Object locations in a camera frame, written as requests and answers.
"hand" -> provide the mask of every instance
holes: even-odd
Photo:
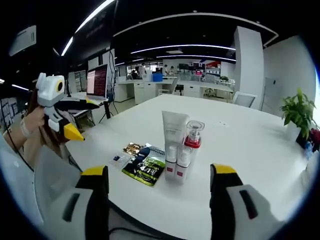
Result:
[[[24,124],[26,129],[33,133],[38,127],[45,124],[45,111],[42,106],[35,108],[28,116],[24,118]]]

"white bottle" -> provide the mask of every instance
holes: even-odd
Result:
[[[176,162],[174,178],[180,184],[186,181],[192,152],[193,149],[191,147],[183,146],[180,157]]]
[[[168,153],[165,153],[165,178],[174,179],[177,163],[178,146],[170,145]]]

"green leaves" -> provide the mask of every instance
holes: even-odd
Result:
[[[290,118],[287,117],[285,120],[284,120],[284,125],[288,125],[290,123]]]
[[[315,103],[308,99],[301,88],[297,89],[295,96],[288,96],[282,100],[284,105],[280,109],[283,111],[282,118],[285,118],[284,125],[289,124],[290,121],[295,123],[298,128],[301,128],[302,136],[308,139]]]

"ceiling light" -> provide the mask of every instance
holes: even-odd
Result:
[[[168,56],[157,56],[157,58],[172,58],[172,57],[195,57],[195,58],[211,58],[211,59],[223,59],[228,61],[234,61],[235,59],[219,57],[219,56],[203,56],[203,55],[168,55]]]
[[[24,88],[24,87],[22,87],[22,86],[18,86],[18,85],[15,85],[15,84],[12,84],[11,86],[12,86],[12,87],[15,87],[15,88],[18,88],[18,89],[23,89],[23,90],[29,91],[28,88]]]
[[[168,54],[183,54],[184,52],[181,51],[180,49],[178,50],[173,50],[173,51],[166,51]]]
[[[116,64],[115,66],[119,66],[119,65],[122,65],[122,64],[125,64],[125,63],[121,62],[121,63]]]
[[[182,45],[157,46],[157,47],[147,48],[139,51],[133,51],[131,52],[131,54],[141,53],[144,51],[155,50],[155,49],[176,48],[176,47],[207,47],[207,48],[228,49],[233,51],[236,50],[233,47],[226,47],[226,46],[204,45],[204,44],[182,44]]]
[[[70,45],[72,44],[73,40],[74,40],[74,37],[71,37],[70,40],[68,41],[68,43],[66,44],[61,56],[64,56],[66,54],[66,52],[67,52],[68,48],[70,47]]]
[[[60,56],[59,53],[57,52],[57,50],[55,50],[54,47],[53,47],[53,51],[54,51],[55,54],[57,54],[58,56]]]
[[[86,25],[91,19],[93,19],[98,13],[100,13],[106,6],[114,2],[115,0],[106,0],[100,6],[98,6],[78,27],[75,31],[77,33],[84,25]]]
[[[136,60],[133,60],[132,62],[141,61],[141,60],[144,60],[144,58],[136,59]]]

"green packet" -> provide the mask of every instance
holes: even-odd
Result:
[[[138,164],[134,161],[135,159],[131,159],[122,172],[151,187],[155,185],[166,165],[161,157],[149,155]]]

